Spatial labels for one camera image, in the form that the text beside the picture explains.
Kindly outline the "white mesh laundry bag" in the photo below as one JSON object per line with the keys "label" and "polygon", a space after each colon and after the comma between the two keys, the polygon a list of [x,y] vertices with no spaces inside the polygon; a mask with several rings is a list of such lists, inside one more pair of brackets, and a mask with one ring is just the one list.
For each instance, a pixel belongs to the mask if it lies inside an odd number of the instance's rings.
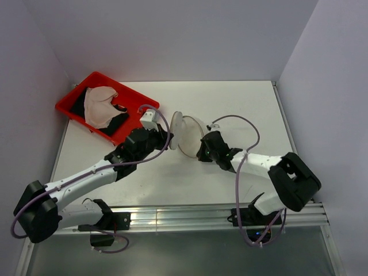
{"label": "white mesh laundry bag", "polygon": [[169,143],[169,149],[179,150],[185,156],[196,159],[207,129],[199,118],[176,111],[172,115],[170,133],[174,137]]}

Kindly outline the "beige bra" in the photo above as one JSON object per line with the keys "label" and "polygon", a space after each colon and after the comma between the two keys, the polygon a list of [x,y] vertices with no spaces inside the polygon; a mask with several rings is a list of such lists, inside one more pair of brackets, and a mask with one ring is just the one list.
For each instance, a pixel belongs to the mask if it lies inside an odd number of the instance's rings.
{"label": "beige bra", "polygon": [[84,101],[87,122],[100,125],[108,118],[116,116],[118,111],[113,109],[111,101],[117,95],[118,93],[112,87],[87,88]]}

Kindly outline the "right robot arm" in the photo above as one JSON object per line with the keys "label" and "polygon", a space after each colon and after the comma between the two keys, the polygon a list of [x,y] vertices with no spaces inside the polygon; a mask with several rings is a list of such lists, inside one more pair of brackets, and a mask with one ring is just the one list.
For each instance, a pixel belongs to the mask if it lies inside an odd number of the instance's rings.
{"label": "right robot arm", "polygon": [[299,212],[321,189],[321,182],[294,152],[284,156],[251,154],[241,148],[230,148],[219,131],[206,134],[197,152],[200,162],[215,162],[222,170],[269,179],[274,187],[271,193],[262,192],[251,201],[247,210],[255,224],[263,223],[270,214],[282,209]]}

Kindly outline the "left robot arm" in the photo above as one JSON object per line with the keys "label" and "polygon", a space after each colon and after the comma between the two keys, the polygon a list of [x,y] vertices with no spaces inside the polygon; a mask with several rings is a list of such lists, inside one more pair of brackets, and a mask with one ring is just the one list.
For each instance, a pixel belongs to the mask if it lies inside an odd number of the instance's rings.
{"label": "left robot arm", "polygon": [[103,200],[81,205],[72,202],[127,177],[138,164],[153,160],[152,152],[162,154],[173,137],[174,134],[160,125],[152,129],[136,128],[123,143],[90,168],[45,185],[39,181],[30,183],[13,212],[11,235],[40,243],[57,230],[72,226],[85,231],[107,230],[113,224],[114,214]]}

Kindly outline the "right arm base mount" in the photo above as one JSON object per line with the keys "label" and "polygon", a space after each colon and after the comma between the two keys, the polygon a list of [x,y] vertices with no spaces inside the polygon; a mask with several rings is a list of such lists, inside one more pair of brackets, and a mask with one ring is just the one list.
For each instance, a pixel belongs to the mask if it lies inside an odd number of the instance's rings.
{"label": "right arm base mount", "polygon": [[[253,226],[268,226],[271,221],[276,217],[278,211],[272,212],[267,216],[262,215],[260,211],[255,208],[256,200],[258,200],[264,193],[258,195],[246,208],[239,208],[241,225],[243,227]],[[231,209],[230,216],[227,217],[227,221],[232,223],[233,227],[238,227],[236,208]],[[282,219],[278,217],[274,222],[275,225],[281,225]]]}

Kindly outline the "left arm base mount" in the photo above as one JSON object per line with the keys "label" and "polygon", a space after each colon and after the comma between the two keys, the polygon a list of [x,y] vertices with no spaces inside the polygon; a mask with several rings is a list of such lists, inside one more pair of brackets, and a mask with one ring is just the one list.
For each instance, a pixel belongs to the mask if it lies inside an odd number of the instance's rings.
{"label": "left arm base mount", "polygon": [[87,231],[88,229],[98,229],[103,231],[124,231],[130,228],[131,213],[130,212],[114,212],[113,209],[102,199],[86,198],[82,203],[89,200],[88,204],[97,208],[98,220],[94,219],[93,223],[83,223],[78,226],[79,231]]}

